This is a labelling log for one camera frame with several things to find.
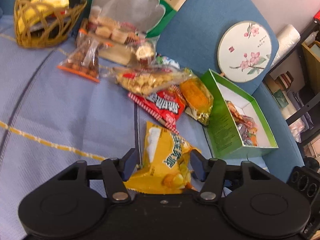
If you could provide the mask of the yellow popcorn snack bag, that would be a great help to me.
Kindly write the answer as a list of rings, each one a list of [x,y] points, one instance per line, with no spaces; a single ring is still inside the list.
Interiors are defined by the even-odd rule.
[[[148,121],[143,165],[124,183],[126,188],[146,194],[180,194],[193,189],[192,150],[196,148],[180,135]]]

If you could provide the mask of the small wrapped candies in box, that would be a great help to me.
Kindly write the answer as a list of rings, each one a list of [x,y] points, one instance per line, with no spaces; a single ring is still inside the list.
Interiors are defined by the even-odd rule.
[[[243,143],[247,146],[258,146],[258,128],[254,119],[240,114],[231,101],[226,100],[226,105],[233,117]]]

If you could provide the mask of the clear bag of popcorn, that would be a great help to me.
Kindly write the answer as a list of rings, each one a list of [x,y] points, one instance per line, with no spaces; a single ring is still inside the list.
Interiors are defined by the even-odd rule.
[[[113,80],[127,91],[148,96],[157,91],[179,85],[193,76],[188,69],[160,65],[152,67],[108,67],[100,75]]]

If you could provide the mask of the clear orange-trim nut bag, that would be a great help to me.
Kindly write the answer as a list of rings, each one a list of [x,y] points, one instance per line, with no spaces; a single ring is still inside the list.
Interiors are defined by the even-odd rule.
[[[101,43],[88,35],[84,29],[80,29],[76,39],[76,49],[57,65],[57,68],[65,72],[99,83],[98,49]]]

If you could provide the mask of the black metal shelf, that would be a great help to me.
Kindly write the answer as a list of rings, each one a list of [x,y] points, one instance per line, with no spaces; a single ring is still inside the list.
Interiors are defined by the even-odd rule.
[[[315,139],[319,135],[319,93],[316,93],[311,88],[311,81],[307,70],[307,61],[305,59],[302,43],[303,41],[313,32],[319,30],[319,20],[313,18],[313,20],[308,24],[308,26],[303,30],[300,35],[300,41],[291,49],[286,56],[284,56],[271,70],[268,71],[268,75],[271,76],[273,72],[275,72],[280,65],[286,61],[288,57],[292,53],[296,53],[299,58],[299,64],[302,69],[301,78],[303,77],[304,80],[304,87],[301,89],[300,97],[304,106],[302,107],[303,111],[301,112],[298,110],[298,114],[296,113],[293,115],[295,121],[298,118],[301,118],[303,114],[309,113],[311,120],[313,122],[313,128],[307,130],[306,132],[302,133],[302,142],[298,142],[297,145],[299,150],[301,151],[302,155],[304,155],[304,146]]]

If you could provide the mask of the yellow snack bag in basket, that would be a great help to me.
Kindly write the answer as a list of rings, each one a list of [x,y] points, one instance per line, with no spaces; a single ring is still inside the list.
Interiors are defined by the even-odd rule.
[[[66,8],[69,0],[20,0],[21,12],[18,18],[18,33],[41,21],[52,13],[54,8]]]

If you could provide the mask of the green cardboard box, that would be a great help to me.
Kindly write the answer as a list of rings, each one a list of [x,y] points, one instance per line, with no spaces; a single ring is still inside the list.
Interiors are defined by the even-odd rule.
[[[253,96],[209,69],[201,81],[211,92],[214,102],[206,127],[214,156],[220,159],[261,157],[278,148],[271,128]],[[257,146],[246,145],[227,106],[231,102],[239,114],[250,117],[257,127]]]

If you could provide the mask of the gold orange snack packet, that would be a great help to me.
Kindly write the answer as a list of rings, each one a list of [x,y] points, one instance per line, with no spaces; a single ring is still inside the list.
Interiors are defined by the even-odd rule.
[[[179,87],[188,105],[185,112],[194,120],[207,126],[214,102],[210,91],[197,76],[190,77]]]

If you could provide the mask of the red striped snack bag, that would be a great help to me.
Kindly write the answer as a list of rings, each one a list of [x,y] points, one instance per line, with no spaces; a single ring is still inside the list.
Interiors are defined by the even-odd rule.
[[[187,103],[177,86],[151,93],[147,97],[128,93],[128,97],[140,108],[153,116],[160,124],[178,134],[176,122]]]

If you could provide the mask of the blue sofa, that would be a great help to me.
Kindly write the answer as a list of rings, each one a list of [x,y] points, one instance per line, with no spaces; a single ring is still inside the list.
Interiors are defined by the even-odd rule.
[[[13,8],[14,0],[1,0],[3,16]],[[267,26],[251,0],[187,0],[161,34],[159,51],[197,73],[215,70],[219,38],[244,17]]]

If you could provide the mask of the small cupcake snack packet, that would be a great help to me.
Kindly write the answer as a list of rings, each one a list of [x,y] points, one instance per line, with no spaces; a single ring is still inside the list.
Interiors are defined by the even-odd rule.
[[[155,58],[155,46],[151,43],[140,44],[135,52],[136,59],[141,65],[149,65]]]

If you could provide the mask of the woven yellow wicker basket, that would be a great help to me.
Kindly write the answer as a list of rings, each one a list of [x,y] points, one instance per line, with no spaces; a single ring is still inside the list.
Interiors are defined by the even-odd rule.
[[[16,42],[23,48],[48,48],[67,39],[78,21],[87,0],[71,9],[54,7],[49,3],[16,0],[14,31]]]

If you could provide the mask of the clear plastic roll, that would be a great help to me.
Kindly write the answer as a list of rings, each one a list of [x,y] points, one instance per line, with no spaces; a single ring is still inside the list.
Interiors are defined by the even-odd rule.
[[[300,33],[291,24],[286,25],[277,35],[279,48],[271,64],[271,69],[282,60],[300,41]]]

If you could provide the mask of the light blue sofa blanket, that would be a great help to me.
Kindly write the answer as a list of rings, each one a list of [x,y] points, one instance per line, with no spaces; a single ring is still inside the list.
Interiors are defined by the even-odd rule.
[[[57,68],[75,48],[23,49],[13,18],[1,18],[1,239],[22,239],[17,210],[29,192],[84,160],[121,158],[143,147],[153,118],[112,80]]]

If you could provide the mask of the round floral hand fan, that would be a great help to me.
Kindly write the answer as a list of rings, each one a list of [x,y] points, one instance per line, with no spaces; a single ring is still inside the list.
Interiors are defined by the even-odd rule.
[[[245,83],[258,77],[270,62],[272,42],[267,30],[257,22],[242,21],[221,37],[217,62],[229,80]]]

